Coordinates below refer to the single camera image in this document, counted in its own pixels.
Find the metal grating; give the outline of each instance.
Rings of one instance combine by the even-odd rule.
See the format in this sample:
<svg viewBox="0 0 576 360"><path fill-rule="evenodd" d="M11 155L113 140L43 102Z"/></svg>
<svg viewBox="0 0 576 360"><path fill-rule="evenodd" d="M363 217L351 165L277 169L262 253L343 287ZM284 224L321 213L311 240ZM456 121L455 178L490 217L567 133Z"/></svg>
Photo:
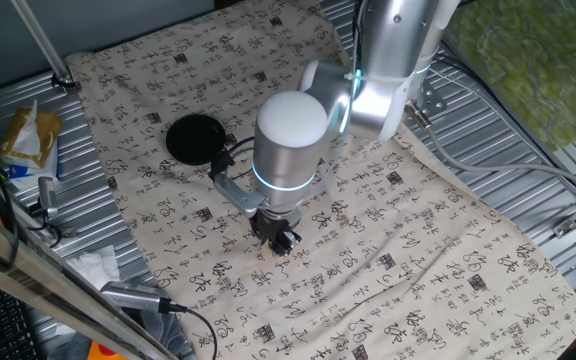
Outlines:
<svg viewBox="0 0 576 360"><path fill-rule="evenodd" d="M51 223L77 231L77 238L64 239L55 251L69 259L113 245L122 281L153 286L152 275L108 189L79 99L61 87L53 88L51 77L43 74L0 90L0 140L17 107L30 107L37 99L39 108L55 111L64 125L58 142L62 166L61 181L56 185L59 215ZM37 201L37 187L10 190L25 205ZM45 349L67 340L57 339L56 322L50 317L36 310L31 316Z"/></svg>
<svg viewBox="0 0 576 360"><path fill-rule="evenodd" d="M354 3L354 0L320 1L349 53L353 47ZM440 64L433 65L433 69L471 84L464 74L454 69ZM30 106L37 99L41 108L57 112L64 121L59 136L59 162L63 172L57 186L60 208L54 224L75 227L78 237L64 240L56 252L72 258L112 244L122 281L152 286L152 275L106 184L79 100L76 94L69 94L63 88L53 88L51 76L43 74L0 90L0 139L19 106ZM546 161L547 157L539 149L531 148L534 145L529 145L532 142L522 128L506 114L500 118L469 91L436 76L430 76L430 79L448 104L447 111L432 120L437 135L452 155L467 163L485 165ZM410 127L434 149L423 131ZM524 229L576 288L576 231L557 239L550 230L576 211L576 196L565 184L557 178L531 171L482 174L451 170L487 203ZM13 191L24 204L35 202L38 196L36 188ZM32 315L45 348L52 349L65 341L54 335L54 320L37 311Z"/></svg>

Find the cloth with chinese calligraphy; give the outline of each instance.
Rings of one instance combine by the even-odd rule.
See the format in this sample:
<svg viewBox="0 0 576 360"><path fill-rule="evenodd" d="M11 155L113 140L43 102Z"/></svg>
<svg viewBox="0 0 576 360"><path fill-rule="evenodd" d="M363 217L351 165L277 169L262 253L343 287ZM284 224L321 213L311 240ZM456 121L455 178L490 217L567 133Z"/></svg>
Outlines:
<svg viewBox="0 0 576 360"><path fill-rule="evenodd" d="M159 286L210 320L222 357L556 359L576 336L574 291L404 126L385 143L332 141L334 173L301 207L304 240L285 258L258 244L207 166L166 151L167 129L191 113L221 121L229 146L251 136L263 100L296 89L311 59L349 64L315 0L251 0L69 58ZM238 181L252 190L250 174ZM181 321L209 359L207 329Z"/></svg>

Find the green fabric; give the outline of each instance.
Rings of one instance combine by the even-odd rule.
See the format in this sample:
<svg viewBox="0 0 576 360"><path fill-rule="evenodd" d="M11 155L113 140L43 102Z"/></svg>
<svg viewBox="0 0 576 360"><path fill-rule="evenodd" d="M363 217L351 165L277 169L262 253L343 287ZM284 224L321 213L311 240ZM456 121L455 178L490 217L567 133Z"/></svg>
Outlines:
<svg viewBox="0 0 576 360"><path fill-rule="evenodd" d="M479 0L446 38L550 150L576 141L576 0Z"/></svg>

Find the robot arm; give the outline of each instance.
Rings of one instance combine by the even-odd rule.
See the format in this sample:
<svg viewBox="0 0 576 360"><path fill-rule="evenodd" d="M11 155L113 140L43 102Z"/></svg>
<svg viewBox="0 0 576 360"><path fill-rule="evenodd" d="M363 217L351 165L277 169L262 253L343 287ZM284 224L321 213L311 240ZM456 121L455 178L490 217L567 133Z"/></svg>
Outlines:
<svg viewBox="0 0 576 360"><path fill-rule="evenodd" d="M396 132L416 101L443 30L460 0L359 0L352 68L312 61L299 91L271 96L259 109L253 173L256 191L224 174L216 189L250 220L255 235L280 256L301 241L297 207L309 192L330 136L380 141Z"/></svg>

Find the black round object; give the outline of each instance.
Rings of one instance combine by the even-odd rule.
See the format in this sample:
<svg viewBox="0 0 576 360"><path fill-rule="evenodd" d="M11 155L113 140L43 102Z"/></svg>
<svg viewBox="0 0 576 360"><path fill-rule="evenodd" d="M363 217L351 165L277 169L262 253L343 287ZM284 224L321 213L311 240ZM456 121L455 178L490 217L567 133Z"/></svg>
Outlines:
<svg viewBox="0 0 576 360"><path fill-rule="evenodd" d="M177 120L166 135L166 148L186 165L209 163L226 143L226 131L219 121L206 115L188 115Z"/></svg>

